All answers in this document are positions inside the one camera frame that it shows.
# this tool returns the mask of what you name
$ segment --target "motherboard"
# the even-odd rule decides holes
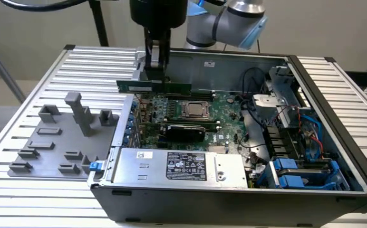
[[[174,98],[143,99],[142,148],[238,153],[246,127],[235,95],[218,92],[205,100]]]

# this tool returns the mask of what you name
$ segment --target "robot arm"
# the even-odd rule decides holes
[[[203,1],[198,4],[189,3],[185,47],[210,49],[217,42],[222,42],[242,49],[250,49],[267,23],[262,0],[233,0],[218,15],[210,13],[203,6]]]
[[[185,23],[187,0],[130,0],[130,4],[131,18],[145,27],[147,78],[165,82],[171,29]]]
[[[0,2],[25,11],[66,9],[87,0],[65,0],[49,5],[27,5],[11,0]],[[222,6],[226,0],[130,0],[131,18],[145,27],[146,73],[150,80],[165,83],[170,60],[171,29],[183,25],[189,8],[187,48],[210,48],[217,41],[250,49],[266,25],[262,0],[233,0],[218,15],[202,7],[205,2]]]

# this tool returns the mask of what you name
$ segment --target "white wall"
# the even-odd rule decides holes
[[[367,0],[265,0],[265,5],[263,53],[331,56],[345,69],[366,70]],[[103,11],[111,45],[142,46],[143,28],[130,18],[129,0],[105,1]],[[186,25],[173,32],[173,46],[182,47],[185,39]],[[0,59],[17,79],[38,80],[66,44],[99,45],[87,3],[50,13],[0,4]]]
[[[50,13],[23,12],[0,3],[0,60],[17,79],[39,80],[66,44],[99,45],[87,3]]]

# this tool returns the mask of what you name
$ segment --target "red cable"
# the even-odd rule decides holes
[[[319,141],[319,139],[317,139],[315,137],[311,136],[311,139],[319,144],[321,146],[321,154],[322,154],[322,159],[323,159],[323,144],[322,142]]]

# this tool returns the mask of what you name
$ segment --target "slotted aluminum surface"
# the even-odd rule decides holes
[[[110,108],[121,114],[126,96],[118,93],[117,80],[131,78],[134,59],[135,50],[125,48],[77,47],[62,52],[0,133],[0,227],[159,227],[111,221],[85,181],[7,175],[17,150],[23,148],[39,123],[42,105],[55,104],[62,112],[71,112],[63,98],[69,91],[78,91],[82,92],[82,103],[91,107],[93,113]],[[347,214],[325,227],[367,227],[367,214]]]

